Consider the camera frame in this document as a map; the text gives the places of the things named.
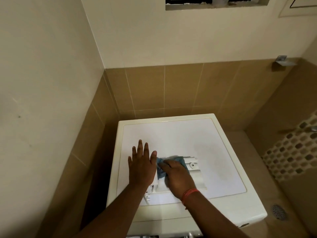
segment tiled floor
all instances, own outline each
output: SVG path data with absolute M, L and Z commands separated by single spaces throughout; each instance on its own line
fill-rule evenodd
M 242 230 L 250 238 L 309 237 L 288 199 L 269 174 L 248 136 L 243 131 L 226 132 L 226 135 L 267 211 L 265 220 L 244 227 Z M 280 221 L 272 215 L 271 207 L 274 204 L 279 204 L 286 210 L 286 221 Z

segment drain grate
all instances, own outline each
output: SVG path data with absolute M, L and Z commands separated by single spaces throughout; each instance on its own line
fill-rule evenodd
M 273 216 L 279 220 L 286 220 L 286 212 L 280 205 L 273 205 L 272 207 Z

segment cleaning rag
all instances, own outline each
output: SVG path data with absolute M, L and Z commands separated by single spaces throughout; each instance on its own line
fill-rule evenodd
M 157 172 L 158 172 L 158 180 L 160 178 L 163 178 L 166 176 L 166 172 L 164 172 L 160 166 L 158 166 L 159 163 L 162 163 L 164 160 L 166 159 L 162 159 L 162 158 L 157 158 L 156 159 L 156 166 L 157 166 Z M 180 162 L 181 165 L 183 165 L 185 167 L 185 169 L 187 170 L 187 172 L 189 173 L 188 168 L 186 167 L 185 161 L 184 161 L 184 157 L 183 156 L 178 156 L 178 157 L 174 157 L 174 158 L 170 158 L 169 160 L 175 160 Z

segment white washing machine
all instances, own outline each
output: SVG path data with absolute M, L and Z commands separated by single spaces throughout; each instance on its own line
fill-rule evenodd
M 128 156 L 138 140 L 158 158 L 183 156 L 197 189 L 231 222 L 256 223 L 267 216 L 214 114 L 126 120 L 118 124 L 107 206 L 129 183 Z M 149 186 L 128 236 L 180 237 L 201 232 L 188 210 L 166 187 Z

